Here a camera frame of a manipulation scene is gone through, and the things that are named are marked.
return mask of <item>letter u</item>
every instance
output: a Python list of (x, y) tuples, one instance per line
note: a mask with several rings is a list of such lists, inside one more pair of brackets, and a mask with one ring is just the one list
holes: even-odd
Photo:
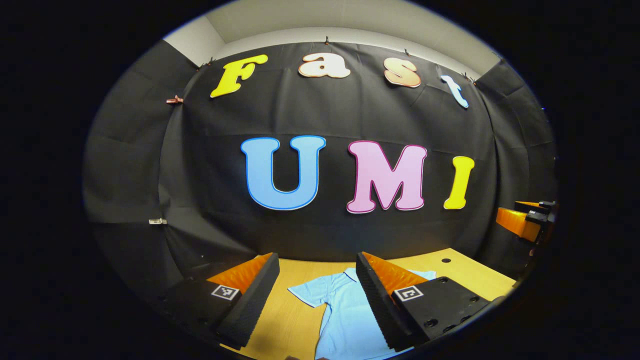
[(298, 187), (281, 192), (273, 184), (273, 153), (280, 147), (274, 138), (253, 138), (240, 146), (246, 155), (246, 184), (251, 198), (273, 210), (300, 209), (314, 200), (318, 191), (320, 150), (326, 140), (320, 136), (304, 135), (291, 139), (291, 147), (298, 152)]

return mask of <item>clip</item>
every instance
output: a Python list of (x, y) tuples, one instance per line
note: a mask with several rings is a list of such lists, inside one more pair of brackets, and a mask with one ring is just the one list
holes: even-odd
[(167, 104), (177, 104), (178, 102), (181, 104), (184, 103), (184, 99), (179, 98), (178, 95), (176, 95), (174, 99), (168, 99), (166, 101)]
[(166, 225), (166, 219), (149, 219), (149, 225)]

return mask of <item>black fabric backdrop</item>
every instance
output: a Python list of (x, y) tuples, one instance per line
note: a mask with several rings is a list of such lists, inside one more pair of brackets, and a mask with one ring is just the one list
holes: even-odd
[[(311, 53), (341, 55), (351, 74), (299, 75), (302, 57)], [(238, 80), (237, 92), (209, 97), (225, 64), (259, 54), (269, 60), (246, 81)], [(413, 62), (422, 84), (389, 84), (383, 75), (389, 57)], [(468, 109), (454, 100), (441, 74), (460, 85)], [(95, 119), (84, 171), (87, 212), (101, 224), (95, 231), (120, 275), (147, 279), (129, 282), (144, 294), (171, 285), (178, 272), (228, 268), (272, 251), (289, 259), (353, 261), (359, 251), (398, 258), (452, 247), (515, 277), (529, 247), (495, 223), (495, 211), (514, 200), (556, 199), (555, 149), (540, 105), (508, 64), (500, 62), (476, 84), (429, 61), (358, 44), (276, 45), (196, 72), (162, 41), (122, 76)], [(164, 103), (174, 95), (184, 104)], [(298, 184), (298, 156), (289, 141), (298, 135), (326, 138), (317, 196), (295, 211), (263, 208), (249, 196), (240, 144), (277, 138), (274, 183), (289, 191)], [(378, 204), (371, 213), (347, 212), (355, 186), (355, 158), (347, 146), (356, 140), (380, 143), (392, 166), (406, 145), (425, 147), (424, 207), (385, 211)], [(476, 165), (467, 205), (446, 210), (455, 156)], [(167, 258), (157, 257), (157, 266), (131, 265), (133, 259), (126, 265), (126, 256), (118, 254), (133, 245), (106, 235), (108, 229), (127, 231), (122, 224), (134, 223), (138, 231), (151, 232), (148, 219), (160, 217), (168, 221), (161, 226), (165, 241), (147, 244), (166, 247), (168, 252), (150, 251)], [(171, 266), (159, 266), (162, 261)], [(142, 269), (150, 266), (157, 272)]]

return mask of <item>shirt collar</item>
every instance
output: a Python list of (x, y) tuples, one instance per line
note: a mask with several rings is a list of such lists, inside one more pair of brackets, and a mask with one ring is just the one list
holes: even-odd
[(347, 268), (347, 270), (344, 271), (344, 274), (347, 275), (351, 280), (360, 282), (358, 280), (358, 276), (356, 275), (356, 268)]

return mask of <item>pink letter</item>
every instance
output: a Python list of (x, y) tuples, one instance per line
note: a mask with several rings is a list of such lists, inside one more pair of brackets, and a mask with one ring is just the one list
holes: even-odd
[(422, 198), (422, 166), (427, 149), (407, 145), (402, 150), (395, 169), (377, 142), (356, 141), (349, 144), (349, 152), (356, 157), (356, 191), (347, 204), (350, 213), (368, 213), (376, 208), (371, 200), (371, 185), (376, 189), (383, 209), (391, 207), (400, 186), (402, 195), (396, 201), (398, 210), (416, 210), (424, 205)]

